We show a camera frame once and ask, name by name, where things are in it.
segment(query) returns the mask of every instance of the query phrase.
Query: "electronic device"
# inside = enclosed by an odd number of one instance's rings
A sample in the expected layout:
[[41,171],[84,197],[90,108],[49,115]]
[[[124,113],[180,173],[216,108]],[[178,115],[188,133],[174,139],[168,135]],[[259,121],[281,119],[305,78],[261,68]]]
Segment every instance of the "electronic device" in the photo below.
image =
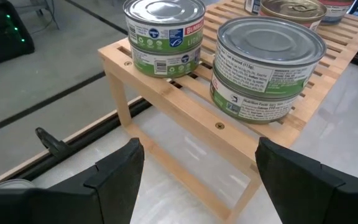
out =
[[0,63],[34,50],[32,38],[14,6],[0,0]]

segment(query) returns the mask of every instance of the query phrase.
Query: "wooden slatted rack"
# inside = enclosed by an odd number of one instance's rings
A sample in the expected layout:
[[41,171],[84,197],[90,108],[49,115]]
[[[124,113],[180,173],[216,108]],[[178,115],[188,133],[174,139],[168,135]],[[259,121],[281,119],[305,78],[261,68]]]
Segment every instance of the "wooden slatted rack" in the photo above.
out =
[[[228,19],[242,16],[250,16],[244,11],[242,0],[222,1],[207,7],[201,51],[202,64],[194,71],[195,75],[210,81],[216,47],[216,31]],[[291,113],[278,121],[279,125],[244,123],[260,136],[266,136],[285,147],[290,147],[299,136],[300,131],[358,51],[358,17],[347,15],[339,25],[320,26],[317,33],[326,41],[328,50],[316,67],[306,88],[295,101]],[[257,140],[235,128],[227,121],[227,117],[218,116],[166,80],[141,74],[132,63],[131,48],[127,39],[101,48],[99,53],[111,84],[117,113],[126,131],[140,138],[145,149],[153,154],[161,165],[214,214],[226,223],[234,223],[261,184],[254,155]],[[207,85],[189,76],[176,78],[174,81],[213,104]],[[211,146],[251,179],[233,209],[227,208],[207,186],[191,175],[132,122],[123,83],[135,88],[147,101]]]

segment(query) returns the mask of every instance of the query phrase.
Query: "black cable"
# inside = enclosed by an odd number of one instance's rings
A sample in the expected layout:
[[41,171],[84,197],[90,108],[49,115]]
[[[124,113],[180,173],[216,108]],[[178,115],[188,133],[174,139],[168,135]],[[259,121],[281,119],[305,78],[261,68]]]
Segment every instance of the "black cable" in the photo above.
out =
[[44,28],[39,29],[39,30],[34,31],[34,32],[31,32],[30,34],[36,34],[36,33],[38,33],[38,32],[41,32],[41,31],[45,30],[46,28],[48,28],[48,26],[49,26],[50,24],[52,24],[52,22],[53,22],[53,17],[55,16],[55,0],[52,0],[52,12],[50,12],[50,15],[51,15],[50,21],[47,23],[47,25],[45,25]]

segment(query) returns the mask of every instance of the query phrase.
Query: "metal can lid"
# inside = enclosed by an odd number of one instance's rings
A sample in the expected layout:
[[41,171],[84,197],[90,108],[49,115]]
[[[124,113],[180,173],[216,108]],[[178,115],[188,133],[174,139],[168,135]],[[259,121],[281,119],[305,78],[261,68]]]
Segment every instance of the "metal can lid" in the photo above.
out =
[[224,23],[218,40],[238,57],[274,65],[307,65],[326,52],[324,40],[312,30],[275,17],[242,17]]
[[199,0],[127,0],[124,12],[143,23],[180,25],[203,17],[205,5]]
[[262,0],[262,8],[270,14],[289,20],[320,19],[327,7],[314,0]]

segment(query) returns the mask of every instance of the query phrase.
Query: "white floor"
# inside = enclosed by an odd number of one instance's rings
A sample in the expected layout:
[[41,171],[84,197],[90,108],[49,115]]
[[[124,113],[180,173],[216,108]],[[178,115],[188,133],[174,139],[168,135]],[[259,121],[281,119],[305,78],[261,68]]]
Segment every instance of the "white floor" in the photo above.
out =
[[[135,122],[229,207],[235,204],[249,181],[247,177],[155,108],[138,115]],[[41,175],[34,183],[39,187],[54,185],[92,166],[128,140],[129,136],[117,128]],[[358,177],[357,66],[350,65],[344,72],[291,148]],[[131,223],[218,222],[152,156],[147,156]],[[238,223],[281,223],[263,187],[243,211]]]

